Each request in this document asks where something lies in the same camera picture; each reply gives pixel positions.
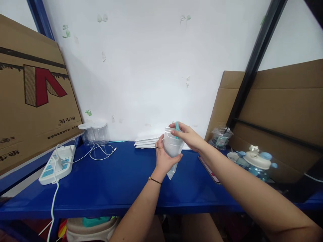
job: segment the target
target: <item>phone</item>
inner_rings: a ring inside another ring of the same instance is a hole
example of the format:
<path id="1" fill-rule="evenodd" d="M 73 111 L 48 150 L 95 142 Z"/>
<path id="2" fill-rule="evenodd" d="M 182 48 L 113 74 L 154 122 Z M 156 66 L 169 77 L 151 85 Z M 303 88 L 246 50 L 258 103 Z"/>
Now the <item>phone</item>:
<path id="1" fill-rule="evenodd" d="M 217 177 L 213 174 L 213 172 L 210 170 L 210 168 L 208 167 L 208 165 L 205 163 L 205 161 L 203 160 L 203 158 L 201 156 L 199 156 L 199 160 L 201 161 L 202 165 L 204 166 L 204 168 L 206 169 L 206 171 L 208 172 L 208 174 L 210 175 L 210 177 L 212 178 L 212 180 L 216 183 L 216 184 L 221 184 L 221 182 L 217 179 Z"/>

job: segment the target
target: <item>white power strip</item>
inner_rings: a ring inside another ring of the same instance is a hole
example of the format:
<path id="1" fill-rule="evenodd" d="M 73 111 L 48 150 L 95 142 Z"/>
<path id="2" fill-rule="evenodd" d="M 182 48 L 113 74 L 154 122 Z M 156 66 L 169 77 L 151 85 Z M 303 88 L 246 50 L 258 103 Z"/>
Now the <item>white power strip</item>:
<path id="1" fill-rule="evenodd" d="M 42 185 L 47 185 L 55 182 L 54 165 L 56 164 L 55 176 L 57 181 L 66 177 L 72 171 L 73 159 L 75 154 L 75 145 L 61 146 L 54 150 L 49 158 L 43 172 L 39 177 L 39 182 Z"/>

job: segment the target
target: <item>clear plastic bag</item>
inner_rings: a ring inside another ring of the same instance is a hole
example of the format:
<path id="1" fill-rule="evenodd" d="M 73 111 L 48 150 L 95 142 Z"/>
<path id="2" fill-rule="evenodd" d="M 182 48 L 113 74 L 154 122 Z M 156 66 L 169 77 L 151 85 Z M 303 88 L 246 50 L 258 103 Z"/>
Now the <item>clear plastic bag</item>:
<path id="1" fill-rule="evenodd" d="M 164 146 L 165 152 L 170 157 L 173 158 L 173 157 L 178 156 L 182 152 L 182 149 L 184 146 L 184 141 L 181 138 L 178 138 L 178 137 L 172 135 L 171 134 L 172 130 L 176 130 L 176 129 L 174 129 L 174 128 L 166 128 L 165 129 L 163 146 Z M 175 165 L 173 165 L 173 167 L 167 173 L 169 180 L 171 180 L 173 175 L 175 174 L 176 168 L 177 168 L 177 163 Z"/>

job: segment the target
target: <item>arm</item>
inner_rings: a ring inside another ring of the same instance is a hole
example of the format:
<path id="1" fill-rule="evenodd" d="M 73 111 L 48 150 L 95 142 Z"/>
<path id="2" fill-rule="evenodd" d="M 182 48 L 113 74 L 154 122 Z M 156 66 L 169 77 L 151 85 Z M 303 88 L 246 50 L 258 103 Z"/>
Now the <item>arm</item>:
<path id="1" fill-rule="evenodd" d="M 272 241 L 322 241 L 323 230 L 275 189 L 236 165 L 189 126 L 172 132 L 199 152 L 225 189 Z"/>
<path id="2" fill-rule="evenodd" d="M 174 158 L 169 157 L 163 149 L 163 137 L 164 135 L 162 135 L 155 144 L 155 147 L 160 148 L 156 148 L 156 168 L 151 174 L 151 178 L 160 183 L 162 183 L 171 167 L 179 162 L 183 156 L 182 154 L 179 154 Z M 145 239 L 155 214 L 160 186 L 159 183 L 153 180 L 149 180 L 146 183 L 145 187 L 114 231 L 113 236 L 110 239 L 111 242 L 136 242 Z"/>

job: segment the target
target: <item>plug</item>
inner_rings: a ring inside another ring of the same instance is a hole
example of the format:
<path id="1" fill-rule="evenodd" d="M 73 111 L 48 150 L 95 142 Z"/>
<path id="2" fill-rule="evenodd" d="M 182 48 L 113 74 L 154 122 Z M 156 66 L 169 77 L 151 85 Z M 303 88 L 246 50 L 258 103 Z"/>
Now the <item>plug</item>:
<path id="1" fill-rule="evenodd" d="M 51 164 L 52 167 L 54 168 L 55 167 L 55 173 L 58 172 L 58 171 L 61 171 L 63 169 L 63 166 L 62 166 L 62 159 L 58 156 L 57 154 L 57 150 L 54 150 L 53 152 L 53 163 Z"/>
<path id="2" fill-rule="evenodd" d="M 72 148 L 71 146 L 67 146 L 67 147 L 61 146 L 57 149 L 57 154 L 60 158 L 64 160 L 66 158 L 73 156 Z"/>

